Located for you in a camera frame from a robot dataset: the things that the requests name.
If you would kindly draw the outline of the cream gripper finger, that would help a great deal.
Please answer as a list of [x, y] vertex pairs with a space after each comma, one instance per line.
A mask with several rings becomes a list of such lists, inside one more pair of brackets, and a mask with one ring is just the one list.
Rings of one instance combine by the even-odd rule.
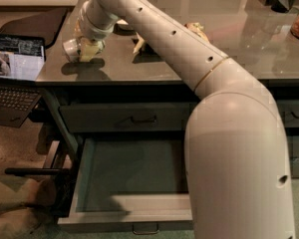
[[83, 37], [83, 33], [81, 31], [81, 27], [80, 27], [80, 21], [77, 20], [75, 27], [74, 27], [74, 37], [76, 39], [81, 39]]
[[80, 40], [80, 61], [90, 62], [99, 53], [102, 53], [105, 49], [105, 44], [103, 41], [91, 41], [87, 38], [82, 38]]

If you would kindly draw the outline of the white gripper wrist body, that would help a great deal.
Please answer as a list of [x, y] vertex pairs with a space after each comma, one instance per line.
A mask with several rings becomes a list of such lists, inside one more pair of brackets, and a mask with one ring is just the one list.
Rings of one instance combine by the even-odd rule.
[[86, 1], [80, 9], [78, 20], [83, 36], [99, 41], [113, 32], [119, 17], [108, 12], [98, 1]]

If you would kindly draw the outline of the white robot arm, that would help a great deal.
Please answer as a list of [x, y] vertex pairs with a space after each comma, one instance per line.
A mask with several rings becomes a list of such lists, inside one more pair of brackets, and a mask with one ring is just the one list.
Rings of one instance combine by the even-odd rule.
[[195, 239], [296, 239], [288, 143], [270, 92], [148, 0], [90, 0], [83, 35], [123, 19], [199, 97], [184, 142]]

